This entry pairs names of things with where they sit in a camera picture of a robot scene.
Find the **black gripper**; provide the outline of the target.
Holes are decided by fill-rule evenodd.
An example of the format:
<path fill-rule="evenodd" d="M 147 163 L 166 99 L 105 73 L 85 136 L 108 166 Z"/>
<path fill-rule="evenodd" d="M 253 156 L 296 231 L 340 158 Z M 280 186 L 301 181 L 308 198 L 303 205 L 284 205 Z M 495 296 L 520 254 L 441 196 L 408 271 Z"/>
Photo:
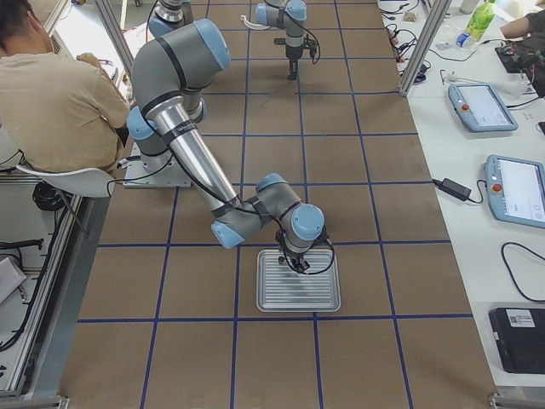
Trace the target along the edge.
<path fill-rule="evenodd" d="M 304 49 L 304 40 L 297 40 L 295 42 L 291 40 L 285 41 L 285 55 L 289 60 L 289 74 L 287 75 L 289 81 L 296 81 L 298 79 L 299 59 L 302 57 Z"/>
<path fill-rule="evenodd" d="M 302 254 L 294 253 L 282 247 L 278 256 L 278 264 L 286 266 L 296 273 L 305 273 L 309 269 L 309 263 Z"/>

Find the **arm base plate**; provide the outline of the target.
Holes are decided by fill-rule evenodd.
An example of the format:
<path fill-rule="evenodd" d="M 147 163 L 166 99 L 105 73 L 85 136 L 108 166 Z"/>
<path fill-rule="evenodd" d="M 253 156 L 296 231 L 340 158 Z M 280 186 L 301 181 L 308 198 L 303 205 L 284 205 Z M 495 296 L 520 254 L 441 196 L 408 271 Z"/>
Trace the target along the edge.
<path fill-rule="evenodd" d="M 123 186 L 126 188 L 190 187 L 192 182 L 170 152 L 155 157 L 146 156 L 136 144 L 127 163 Z"/>

